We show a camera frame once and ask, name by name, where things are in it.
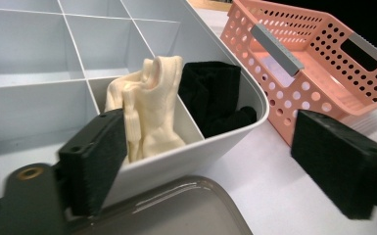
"basket handle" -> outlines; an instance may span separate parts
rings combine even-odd
[[[294,76],[304,68],[304,65],[263,24],[256,23],[251,29],[251,34],[289,75]]]
[[[350,37],[349,40],[359,47],[359,49],[363,50],[369,56],[374,58],[377,61],[377,48],[361,37],[358,33],[354,32]]]

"pink plastic basket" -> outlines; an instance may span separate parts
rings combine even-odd
[[[260,0],[234,0],[221,40],[248,69],[270,104],[269,121],[291,145],[298,109],[337,120],[377,109],[377,48],[332,15]]]

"gray plastic organizer box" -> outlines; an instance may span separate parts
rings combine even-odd
[[[0,195],[13,170],[58,161],[57,151],[104,111],[106,89],[143,60],[241,66],[184,0],[0,0]],[[238,107],[258,121],[205,139],[178,98],[175,131],[186,146],[125,165],[106,205],[220,158],[266,121],[267,100],[242,69]]]

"white table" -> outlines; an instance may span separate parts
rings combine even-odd
[[[197,12],[220,36],[226,12]],[[377,142],[377,111],[346,123]],[[347,219],[290,156],[290,147],[269,121],[194,174],[220,184],[254,234],[377,234],[377,207],[370,220]]]

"black cloth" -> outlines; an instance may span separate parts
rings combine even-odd
[[[257,121],[252,107],[236,111],[241,68],[224,62],[186,63],[178,95],[204,137],[212,137]]]

